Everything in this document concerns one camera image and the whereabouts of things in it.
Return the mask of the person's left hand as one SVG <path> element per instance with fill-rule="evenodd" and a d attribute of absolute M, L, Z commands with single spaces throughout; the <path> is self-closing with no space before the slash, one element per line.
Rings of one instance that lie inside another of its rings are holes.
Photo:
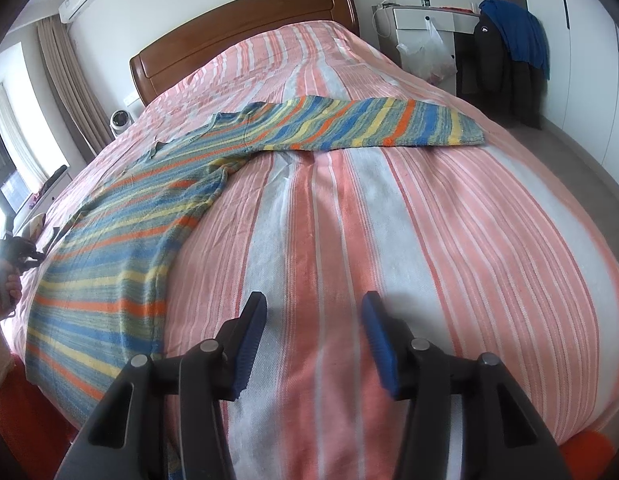
<path fill-rule="evenodd" d="M 0 321 L 15 309 L 22 296 L 21 277 L 18 270 L 0 259 Z"/>

